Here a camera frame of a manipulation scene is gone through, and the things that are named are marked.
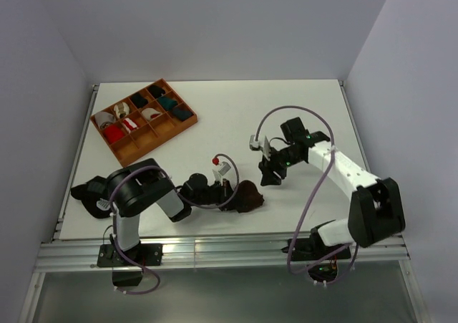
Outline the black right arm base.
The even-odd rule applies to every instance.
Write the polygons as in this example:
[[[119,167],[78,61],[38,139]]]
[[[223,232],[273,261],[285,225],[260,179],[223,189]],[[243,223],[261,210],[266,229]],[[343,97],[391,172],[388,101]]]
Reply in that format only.
[[[293,248],[292,261],[316,261],[341,246],[342,244],[325,246],[321,242],[312,242],[312,238],[299,238]],[[327,258],[327,262],[314,266],[308,274],[314,281],[333,281],[338,275],[338,260],[350,258],[350,248],[346,247],[332,257]]]

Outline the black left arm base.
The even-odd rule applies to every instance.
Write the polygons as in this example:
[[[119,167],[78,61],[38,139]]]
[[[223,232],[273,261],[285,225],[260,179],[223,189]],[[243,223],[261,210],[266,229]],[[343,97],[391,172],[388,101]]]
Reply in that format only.
[[[159,266],[162,261],[162,244],[139,244],[123,254],[141,266]],[[96,263],[98,268],[112,269],[112,283],[118,287],[135,287],[143,280],[144,271],[116,271],[115,268],[132,266],[119,255],[113,244],[102,244]]]

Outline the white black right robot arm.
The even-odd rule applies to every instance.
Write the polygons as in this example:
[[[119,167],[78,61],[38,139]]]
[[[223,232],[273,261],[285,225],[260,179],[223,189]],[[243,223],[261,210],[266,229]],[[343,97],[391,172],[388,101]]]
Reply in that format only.
[[[258,164],[262,186],[280,185],[287,170],[305,162],[321,170],[350,201],[349,215],[316,226],[310,240],[311,253],[326,258],[340,244],[368,247],[405,229],[404,211],[398,184],[381,179],[359,167],[337,150],[321,131],[309,132],[296,117],[281,125],[287,146],[271,147],[267,138],[252,135],[250,149],[261,151]]]

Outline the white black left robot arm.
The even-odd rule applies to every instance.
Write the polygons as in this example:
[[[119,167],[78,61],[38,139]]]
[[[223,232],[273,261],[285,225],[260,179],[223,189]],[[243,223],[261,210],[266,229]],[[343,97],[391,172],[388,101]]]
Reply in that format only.
[[[116,170],[107,178],[108,205],[112,212],[114,257],[123,265],[141,266],[140,215],[156,204],[174,223],[187,218],[192,208],[228,210],[240,185],[237,166],[229,157],[213,159],[215,182],[208,184],[200,173],[181,186],[153,158]]]

